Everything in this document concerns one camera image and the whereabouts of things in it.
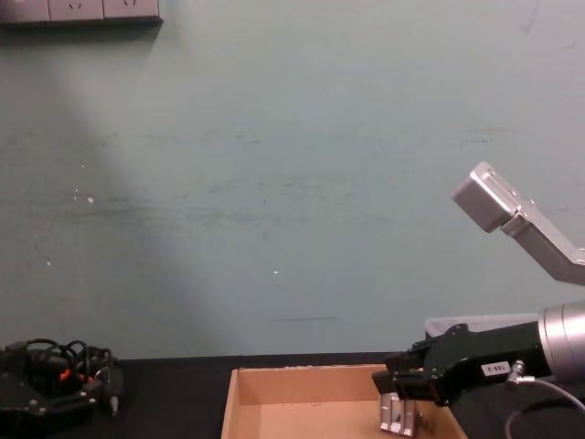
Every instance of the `power outlet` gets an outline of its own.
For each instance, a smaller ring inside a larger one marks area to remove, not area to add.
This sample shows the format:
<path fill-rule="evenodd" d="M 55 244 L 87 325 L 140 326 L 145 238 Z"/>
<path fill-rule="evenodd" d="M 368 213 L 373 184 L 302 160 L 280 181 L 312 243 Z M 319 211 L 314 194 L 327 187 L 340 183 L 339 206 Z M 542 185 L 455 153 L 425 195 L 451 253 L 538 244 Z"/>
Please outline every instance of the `power outlet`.
<path fill-rule="evenodd" d="M 48 0 L 48 13 L 50 21 L 103 20 L 103 4 L 101 0 Z"/>
<path fill-rule="evenodd" d="M 103 0 L 103 15 L 106 19 L 158 18 L 158 0 Z"/>
<path fill-rule="evenodd" d="M 48 21 L 47 0 L 0 0 L 0 23 L 43 23 Z"/>

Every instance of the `silver cylinder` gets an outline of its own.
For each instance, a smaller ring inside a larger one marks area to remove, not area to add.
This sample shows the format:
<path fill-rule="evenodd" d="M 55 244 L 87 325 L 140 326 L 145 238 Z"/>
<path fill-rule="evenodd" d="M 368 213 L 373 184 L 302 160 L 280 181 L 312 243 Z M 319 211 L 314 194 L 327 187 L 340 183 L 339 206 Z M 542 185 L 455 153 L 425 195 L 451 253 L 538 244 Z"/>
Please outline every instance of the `silver cylinder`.
<path fill-rule="evenodd" d="M 538 315 L 548 366 L 559 381 L 585 379 L 585 301 L 551 306 Z"/>

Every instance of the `teal wall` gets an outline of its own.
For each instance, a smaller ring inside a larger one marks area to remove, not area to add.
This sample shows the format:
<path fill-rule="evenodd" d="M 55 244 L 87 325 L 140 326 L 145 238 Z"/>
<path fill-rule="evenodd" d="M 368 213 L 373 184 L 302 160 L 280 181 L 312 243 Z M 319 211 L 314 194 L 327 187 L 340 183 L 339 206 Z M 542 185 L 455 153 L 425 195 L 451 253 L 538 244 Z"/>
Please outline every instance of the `teal wall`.
<path fill-rule="evenodd" d="M 486 160 L 585 241 L 585 4 L 161 3 L 0 37 L 1 344 L 397 350 L 584 296 L 449 196 Z"/>

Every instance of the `metal arm segment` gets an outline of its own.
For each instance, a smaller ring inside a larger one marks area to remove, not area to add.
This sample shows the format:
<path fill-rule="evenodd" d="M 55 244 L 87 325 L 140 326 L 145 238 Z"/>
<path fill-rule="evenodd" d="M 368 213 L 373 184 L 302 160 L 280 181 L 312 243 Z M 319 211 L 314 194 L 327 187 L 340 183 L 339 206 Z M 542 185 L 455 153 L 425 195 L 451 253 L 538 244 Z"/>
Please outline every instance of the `metal arm segment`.
<path fill-rule="evenodd" d="M 554 279 L 585 285 L 585 249 L 575 247 L 534 205 L 482 162 L 452 193 L 485 231 L 514 238 Z"/>

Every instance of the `cable plug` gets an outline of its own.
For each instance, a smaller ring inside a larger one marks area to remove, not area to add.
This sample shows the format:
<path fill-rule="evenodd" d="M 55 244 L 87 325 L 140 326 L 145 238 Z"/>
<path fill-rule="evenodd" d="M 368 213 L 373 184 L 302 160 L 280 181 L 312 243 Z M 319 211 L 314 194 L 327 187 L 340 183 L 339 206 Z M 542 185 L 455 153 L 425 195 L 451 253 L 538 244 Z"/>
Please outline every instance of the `cable plug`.
<path fill-rule="evenodd" d="M 101 395 L 104 403 L 112 409 L 112 416 L 117 416 L 121 398 L 124 396 L 124 376 L 122 368 L 116 361 L 112 361 L 107 367 L 101 369 L 96 375 L 103 381 Z"/>

